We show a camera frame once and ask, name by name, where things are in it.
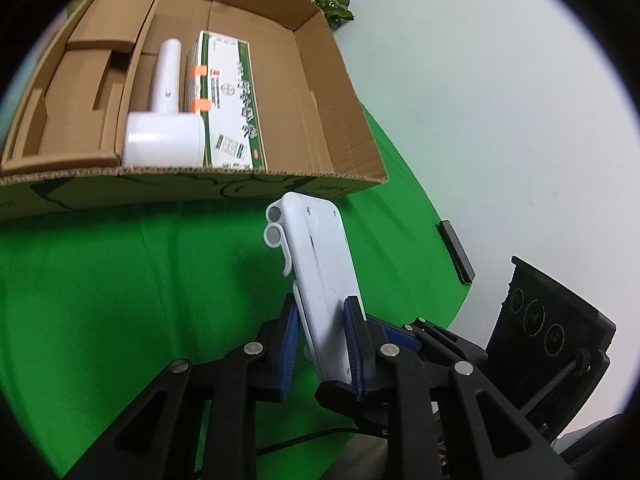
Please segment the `cardboard box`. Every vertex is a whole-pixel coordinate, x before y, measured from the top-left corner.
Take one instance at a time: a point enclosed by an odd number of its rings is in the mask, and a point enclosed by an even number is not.
[[[201,30],[251,45],[267,170],[119,166],[159,45]],[[40,60],[2,154],[0,219],[171,200],[333,198],[386,181],[321,11],[305,0],[83,0]]]
[[[203,30],[186,73],[184,109],[204,120],[204,166],[266,170],[249,44]]]

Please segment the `orange sticker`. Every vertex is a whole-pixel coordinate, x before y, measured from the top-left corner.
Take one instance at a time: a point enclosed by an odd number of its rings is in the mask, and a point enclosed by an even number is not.
[[[207,65],[197,65],[189,70],[189,77],[194,78],[196,76],[207,75]]]
[[[195,99],[191,101],[189,110],[192,114],[196,112],[208,112],[211,110],[211,101],[208,99]]]

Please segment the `green cloth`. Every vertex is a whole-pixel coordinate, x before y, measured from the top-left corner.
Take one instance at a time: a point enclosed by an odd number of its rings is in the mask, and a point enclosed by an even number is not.
[[[460,284],[438,215],[366,113],[389,183],[337,200],[367,312],[448,326]],[[25,218],[0,233],[0,384],[62,476],[173,358],[221,358],[277,317],[292,277],[262,241],[270,200],[165,203]],[[318,406],[298,353],[286,402],[257,407],[257,445],[350,425]],[[329,436],[263,456],[258,478],[317,479]]]

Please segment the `white plastic object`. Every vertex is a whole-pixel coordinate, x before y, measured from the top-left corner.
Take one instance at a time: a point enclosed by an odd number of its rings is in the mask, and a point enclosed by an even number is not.
[[[122,165],[199,167],[204,160],[204,139],[199,114],[130,112]]]
[[[177,114],[178,90],[180,88],[180,54],[182,45],[179,40],[165,40],[158,49],[154,81],[151,85],[150,110],[161,114]]]
[[[344,300],[357,296],[362,307],[362,298],[338,208],[289,192],[267,208],[266,219],[265,242],[283,249],[285,272],[292,262],[293,294],[318,379],[351,383]],[[274,230],[284,235],[277,242]]]

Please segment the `blue gripper pad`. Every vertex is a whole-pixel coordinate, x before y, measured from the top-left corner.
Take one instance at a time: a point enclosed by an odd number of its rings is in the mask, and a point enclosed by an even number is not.
[[[415,340],[414,335],[408,334],[407,332],[396,328],[395,326],[380,322],[377,319],[372,319],[371,317],[367,317],[367,322],[380,325],[390,343],[401,346],[402,348],[406,348],[413,353],[417,353],[418,350],[420,350],[420,344]]]
[[[356,334],[355,320],[350,308],[350,301],[344,302],[344,336],[347,339],[347,353],[349,356],[349,366],[351,368],[351,384],[358,399],[364,397],[364,366],[362,354]]]
[[[296,363],[296,350],[298,348],[298,325],[300,317],[295,304],[289,312],[289,321],[282,338],[280,348],[280,366],[278,367],[278,398],[283,401],[287,398],[287,393],[293,380],[293,367]]]

